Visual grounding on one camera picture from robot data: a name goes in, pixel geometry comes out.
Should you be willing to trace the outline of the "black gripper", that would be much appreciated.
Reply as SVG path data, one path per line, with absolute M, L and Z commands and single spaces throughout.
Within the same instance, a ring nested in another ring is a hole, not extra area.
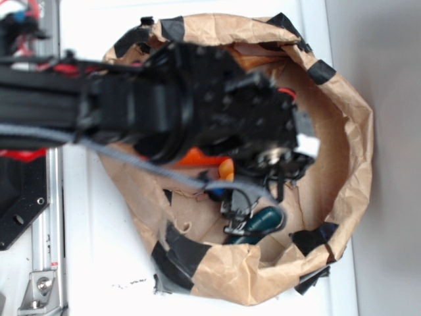
M 231 157 L 249 176 L 303 177 L 320 141 L 293 91 L 259 71 L 245 72 L 225 49 L 194 47 L 192 63 L 191 144 L 209 156 Z

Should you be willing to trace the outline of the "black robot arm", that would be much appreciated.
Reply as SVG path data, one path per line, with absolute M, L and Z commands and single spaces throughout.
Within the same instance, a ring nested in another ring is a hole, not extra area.
M 156 164 L 195 148 L 230 157 L 253 176 L 301 178 L 320 141 L 296 96 L 264 74 L 243 70 L 225 49 L 164 45 L 143 64 L 1 59 L 1 122 L 130 144 Z

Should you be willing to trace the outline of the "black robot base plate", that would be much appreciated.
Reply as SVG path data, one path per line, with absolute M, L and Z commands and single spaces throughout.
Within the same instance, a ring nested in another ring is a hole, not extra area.
M 8 250 L 48 206 L 47 152 L 1 158 L 1 250 Z

